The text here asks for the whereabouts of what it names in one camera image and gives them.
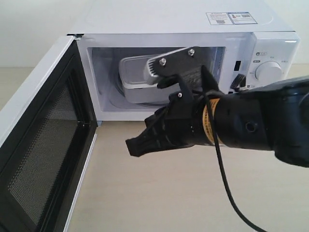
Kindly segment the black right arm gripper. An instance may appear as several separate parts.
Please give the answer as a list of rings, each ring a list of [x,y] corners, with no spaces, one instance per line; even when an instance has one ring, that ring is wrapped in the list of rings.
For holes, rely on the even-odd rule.
[[[170,80],[185,84],[179,92],[182,96],[172,94],[167,106],[145,119],[146,130],[126,140],[133,157],[194,145],[223,144],[215,117],[224,94],[208,68],[201,67],[200,90],[190,89],[182,77],[173,76]]]

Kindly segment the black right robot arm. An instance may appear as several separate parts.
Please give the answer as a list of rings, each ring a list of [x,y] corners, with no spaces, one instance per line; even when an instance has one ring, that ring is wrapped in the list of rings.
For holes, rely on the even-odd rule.
[[[203,65],[156,68],[161,87],[179,83],[169,104],[146,118],[145,130],[126,140],[130,155],[215,144],[273,151],[290,165],[309,165],[309,79],[224,94]]]

